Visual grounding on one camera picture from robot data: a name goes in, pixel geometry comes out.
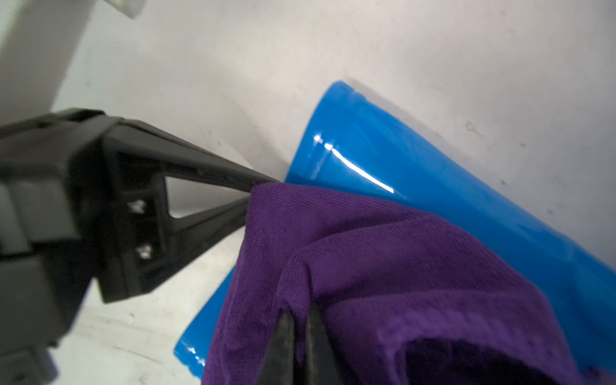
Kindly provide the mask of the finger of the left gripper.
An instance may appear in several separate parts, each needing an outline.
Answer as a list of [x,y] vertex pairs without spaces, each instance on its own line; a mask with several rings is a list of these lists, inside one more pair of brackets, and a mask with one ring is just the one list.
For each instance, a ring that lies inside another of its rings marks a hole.
[[140,121],[111,128],[103,146],[113,192],[132,212],[222,210],[275,181]]

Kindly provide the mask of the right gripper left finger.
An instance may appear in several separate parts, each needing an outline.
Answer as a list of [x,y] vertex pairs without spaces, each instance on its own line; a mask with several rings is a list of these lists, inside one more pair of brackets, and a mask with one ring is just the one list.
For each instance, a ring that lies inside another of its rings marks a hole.
[[292,314],[279,314],[269,339],[257,385],[292,385],[295,372],[295,320]]

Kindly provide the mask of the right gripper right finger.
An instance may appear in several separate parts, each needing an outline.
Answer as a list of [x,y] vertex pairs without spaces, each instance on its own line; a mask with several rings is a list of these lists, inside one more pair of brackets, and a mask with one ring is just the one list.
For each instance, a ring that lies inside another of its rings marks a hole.
[[343,384],[338,361],[316,303],[311,305],[306,320],[305,384]]

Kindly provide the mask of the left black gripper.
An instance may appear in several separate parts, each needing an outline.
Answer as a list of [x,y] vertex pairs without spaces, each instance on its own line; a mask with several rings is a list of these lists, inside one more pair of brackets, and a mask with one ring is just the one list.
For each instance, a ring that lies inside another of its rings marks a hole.
[[47,384],[50,350],[92,281],[114,303],[154,291],[245,224],[242,198],[183,218],[164,197],[116,200],[104,140],[122,124],[68,110],[1,127],[1,381]]

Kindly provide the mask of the purple cloth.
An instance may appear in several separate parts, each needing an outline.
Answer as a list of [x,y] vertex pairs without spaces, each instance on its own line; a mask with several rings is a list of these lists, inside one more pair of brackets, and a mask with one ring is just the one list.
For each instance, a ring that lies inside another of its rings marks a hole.
[[348,384],[615,381],[615,276],[500,226],[306,185],[251,191],[205,384],[252,384],[281,314],[322,315]]

